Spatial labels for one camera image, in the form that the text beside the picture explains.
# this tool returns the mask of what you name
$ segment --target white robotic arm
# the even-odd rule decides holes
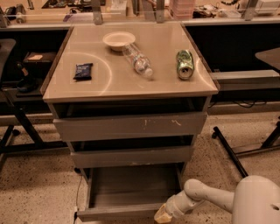
[[[168,223],[205,200],[230,212],[232,224],[280,224],[280,188],[267,178],[248,176],[235,192],[204,185],[197,179],[185,182],[184,190],[171,196],[155,214],[155,221]]]

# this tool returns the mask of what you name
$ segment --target terrazzo floor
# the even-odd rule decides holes
[[[242,179],[218,139],[212,139],[213,127],[218,126],[232,147],[261,143],[276,127],[280,104],[253,108],[220,107],[209,109],[202,133],[195,143],[191,161],[187,164],[183,181],[194,178],[206,185],[234,191]],[[29,143],[22,133],[12,144]],[[52,124],[36,124],[36,130],[46,141],[60,139]],[[0,127],[0,138],[6,127]],[[262,175],[280,186],[280,150],[240,157],[250,175]],[[13,153],[1,156],[0,223],[1,224],[68,224],[74,223],[74,208],[83,209],[87,184],[74,172],[69,149]],[[148,224],[153,219],[123,219],[87,223]],[[209,202],[196,208],[176,224],[226,224],[231,214]]]

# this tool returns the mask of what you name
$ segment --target desk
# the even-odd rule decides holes
[[[136,36],[150,59],[153,81],[102,43],[115,31]],[[193,55],[190,80],[176,73],[181,49]],[[94,63],[92,80],[73,80],[76,64],[88,62]],[[152,216],[179,190],[180,174],[217,93],[180,23],[76,25],[43,100],[88,182],[87,209],[79,217]]]

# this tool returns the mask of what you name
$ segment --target bowl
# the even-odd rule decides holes
[[[132,44],[135,40],[135,36],[126,31],[111,32],[103,37],[103,42],[116,52],[121,52],[123,50],[123,46],[126,44]]]

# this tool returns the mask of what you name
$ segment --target plastic bottle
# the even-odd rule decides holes
[[[144,78],[152,80],[152,69],[149,59],[143,55],[134,44],[127,44],[122,49],[123,55],[134,67],[138,74]]]

